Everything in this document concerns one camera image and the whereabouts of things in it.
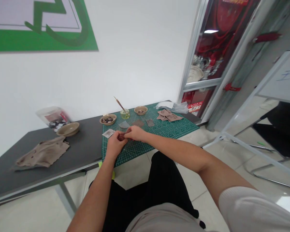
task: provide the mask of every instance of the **forearm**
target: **forearm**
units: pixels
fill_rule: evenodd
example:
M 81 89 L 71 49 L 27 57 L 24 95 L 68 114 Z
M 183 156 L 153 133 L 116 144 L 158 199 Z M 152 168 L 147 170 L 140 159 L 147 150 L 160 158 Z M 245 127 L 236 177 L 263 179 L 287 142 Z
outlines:
M 102 231 L 115 160 L 106 156 L 94 182 L 78 208 L 68 232 Z
M 198 173 L 218 206 L 220 194 L 234 186 L 254 187 L 224 162 L 189 142 L 146 133 L 144 141 Z
M 146 133 L 145 142 L 196 173 L 210 162 L 211 154 L 189 142 L 150 133 Z

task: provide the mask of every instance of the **beige bowl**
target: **beige bowl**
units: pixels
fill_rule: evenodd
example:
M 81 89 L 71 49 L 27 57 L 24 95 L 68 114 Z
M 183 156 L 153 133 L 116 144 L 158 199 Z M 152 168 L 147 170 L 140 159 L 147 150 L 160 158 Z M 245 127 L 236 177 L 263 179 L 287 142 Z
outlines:
M 134 108 L 134 112 L 136 112 L 137 115 L 144 115 L 147 112 L 147 107 L 146 106 L 138 106 Z
M 80 129 L 80 124 L 78 122 L 72 122 L 67 125 L 64 125 L 57 131 L 57 135 L 69 137 L 75 135 Z
M 108 117 L 111 117 L 113 119 L 113 121 L 110 123 L 103 123 L 102 119 L 107 119 Z M 116 114 L 107 114 L 107 115 L 103 116 L 102 118 L 100 118 L 100 123 L 102 123 L 105 126 L 110 126 L 110 125 L 113 125 L 115 123 L 116 118 L 117 118 Z

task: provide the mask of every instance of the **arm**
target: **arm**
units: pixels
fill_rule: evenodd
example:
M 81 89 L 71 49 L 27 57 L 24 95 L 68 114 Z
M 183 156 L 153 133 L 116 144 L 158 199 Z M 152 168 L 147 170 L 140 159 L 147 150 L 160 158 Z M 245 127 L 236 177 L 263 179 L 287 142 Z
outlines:
M 254 189 L 224 162 L 191 143 L 150 134 L 137 126 L 128 128 L 125 137 L 148 143 L 170 159 L 198 173 L 217 206 L 220 194 L 230 187 Z
M 114 164 L 123 146 L 128 142 L 127 139 L 123 141 L 118 140 L 118 136 L 122 136 L 122 134 L 123 132 L 116 131 L 109 138 L 105 160 L 71 221 L 67 232 L 102 231 L 110 195 Z

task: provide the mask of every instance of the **black pants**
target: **black pants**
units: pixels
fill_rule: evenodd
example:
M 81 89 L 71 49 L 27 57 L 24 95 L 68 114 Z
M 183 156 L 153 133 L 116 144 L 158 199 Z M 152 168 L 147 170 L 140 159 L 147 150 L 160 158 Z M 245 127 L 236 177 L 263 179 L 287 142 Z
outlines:
M 125 231 L 140 212 L 166 202 L 177 205 L 195 218 L 199 217 L 174 161 L 156 152 L 151 159 L 146 183 L 126 191 L 112 180 L 103 232 Z

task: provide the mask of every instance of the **person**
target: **person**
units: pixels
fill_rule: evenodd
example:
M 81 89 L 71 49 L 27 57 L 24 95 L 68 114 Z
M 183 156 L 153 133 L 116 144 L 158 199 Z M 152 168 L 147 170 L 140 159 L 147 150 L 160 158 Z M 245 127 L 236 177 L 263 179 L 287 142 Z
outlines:
M 129 190 L 112 180 L 128 139 L 158 150 L 148 182 Z M 202 148 L 132 126 L 108 140 L 105 160 L 67 231 L 203 231 L 177 162 L 200 175 L 230 231 L 290 231 L 290 213 L 258 192 L 237 172 Z

